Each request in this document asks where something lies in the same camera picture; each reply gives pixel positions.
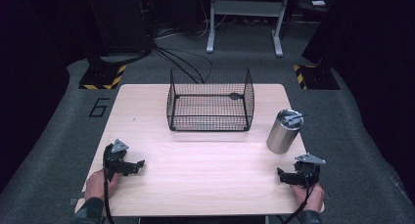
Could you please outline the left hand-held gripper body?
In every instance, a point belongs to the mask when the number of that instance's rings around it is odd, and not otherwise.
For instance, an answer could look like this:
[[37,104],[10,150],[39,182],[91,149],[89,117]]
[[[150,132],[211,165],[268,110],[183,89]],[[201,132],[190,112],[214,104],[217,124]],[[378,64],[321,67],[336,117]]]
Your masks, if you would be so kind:
[[115,139],[112,144],[106,146],[103,154],[103,167],[106,179],[112,179],[116,173],[126,176],[126,165],[124,164],[124,157],[129,147]]

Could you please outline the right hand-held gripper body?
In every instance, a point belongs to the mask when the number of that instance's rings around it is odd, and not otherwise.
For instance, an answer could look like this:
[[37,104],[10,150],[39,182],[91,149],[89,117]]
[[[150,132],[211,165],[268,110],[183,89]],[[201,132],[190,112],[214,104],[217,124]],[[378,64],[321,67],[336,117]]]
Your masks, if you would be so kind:
[[295,185],[310,187],[319,182],[320,166],[326,164],[326,160],[310,153],[297,156],[294,164],[296,173]]

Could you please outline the person's right hand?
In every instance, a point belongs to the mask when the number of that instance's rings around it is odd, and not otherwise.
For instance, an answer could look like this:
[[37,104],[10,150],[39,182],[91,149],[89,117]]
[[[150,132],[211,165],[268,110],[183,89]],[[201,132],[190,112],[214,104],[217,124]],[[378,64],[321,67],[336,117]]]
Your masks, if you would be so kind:
[[325,198],[325,191],[319,183],[313,186],[310,190],[310,194],[307,193],[306,189],[297,185],[291,185],[290,188],[294,192],[298,204],[306,202],[304,210],[312,210],[317,213],[321,212]]

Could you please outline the person's left hand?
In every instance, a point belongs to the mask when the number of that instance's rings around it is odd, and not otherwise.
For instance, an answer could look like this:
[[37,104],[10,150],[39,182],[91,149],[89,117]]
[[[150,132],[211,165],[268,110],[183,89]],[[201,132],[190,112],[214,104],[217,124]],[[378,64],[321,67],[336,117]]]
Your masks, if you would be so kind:
[[[113,176],[113,179],[108,182],[108,197],[110,198],[115,189],[117,187],[119,180],[119,174],[116,173]],[[103,200],[105,197],[105,190],[104,190],[104,170],[95,171],[87,180],[86,180],[86,188],[84,192],[84,199],[86,201],[92,198],[98,198]]]

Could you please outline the stainless steel tumbler with lid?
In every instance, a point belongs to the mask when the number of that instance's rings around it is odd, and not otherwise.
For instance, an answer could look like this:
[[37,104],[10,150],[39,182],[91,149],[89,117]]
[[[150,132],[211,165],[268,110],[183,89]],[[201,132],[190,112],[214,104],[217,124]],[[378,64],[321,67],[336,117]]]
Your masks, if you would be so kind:
[[286,153],[304,124],[305,114],[284,109],[278,112],[266,140],[266,146],[274,154]]

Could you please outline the dark cabinet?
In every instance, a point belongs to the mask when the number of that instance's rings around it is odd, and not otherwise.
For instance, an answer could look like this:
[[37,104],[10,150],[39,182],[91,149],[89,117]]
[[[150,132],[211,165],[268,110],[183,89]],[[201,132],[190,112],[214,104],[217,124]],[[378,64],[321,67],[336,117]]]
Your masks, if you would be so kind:
[[147,56],[153,37],[148,0],[88,0],[110,55]]

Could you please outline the black base plate yellow stripes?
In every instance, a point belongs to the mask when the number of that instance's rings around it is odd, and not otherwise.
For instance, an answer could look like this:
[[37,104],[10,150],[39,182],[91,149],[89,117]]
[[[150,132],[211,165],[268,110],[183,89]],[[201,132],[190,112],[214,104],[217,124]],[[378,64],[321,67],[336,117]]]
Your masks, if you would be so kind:
[[294,65],[300,88],[303,90],[339,90],[334,75],[330,70],[321,70],[316,66]]
[[126,66],[109,65],[100,70],[89,67],[81,77],[78,88],[88,90],[115,89],[121,81]]

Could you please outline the white metal stand frame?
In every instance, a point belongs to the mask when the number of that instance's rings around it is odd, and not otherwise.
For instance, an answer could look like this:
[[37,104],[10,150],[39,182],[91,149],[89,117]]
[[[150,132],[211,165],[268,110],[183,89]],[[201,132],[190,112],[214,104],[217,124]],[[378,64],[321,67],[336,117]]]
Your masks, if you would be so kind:
[[211,54],[214,50],[215,16],[247,16],[277,18],[277,24],[271,31],[274,44],[274,53],[278,58],[283,56],[280,31],[284,20],[288,0],[281,2],[210,0],[210,23],[206,51]]

